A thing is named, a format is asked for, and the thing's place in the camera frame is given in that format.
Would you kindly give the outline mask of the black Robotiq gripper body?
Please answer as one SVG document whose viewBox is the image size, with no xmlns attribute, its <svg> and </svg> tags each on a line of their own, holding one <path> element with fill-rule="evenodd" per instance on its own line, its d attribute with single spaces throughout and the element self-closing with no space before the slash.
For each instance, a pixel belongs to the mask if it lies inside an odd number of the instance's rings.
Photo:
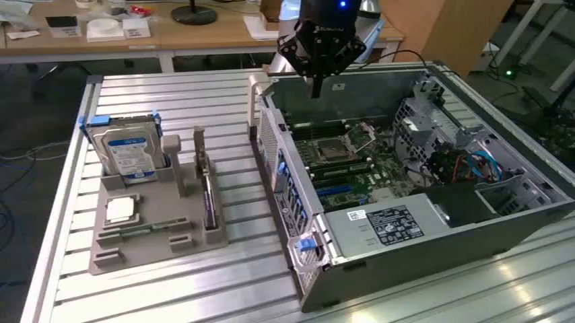
<svg viewBox="0 0 575 323">
<path fill-rule="evenodd" d="M 302 1 L 300 6 L 296 37 L 310 58 L 314 77 L 314 43 L 321 38 L 349 40 L 356 35 L 358 1 Z"/>
</svg>

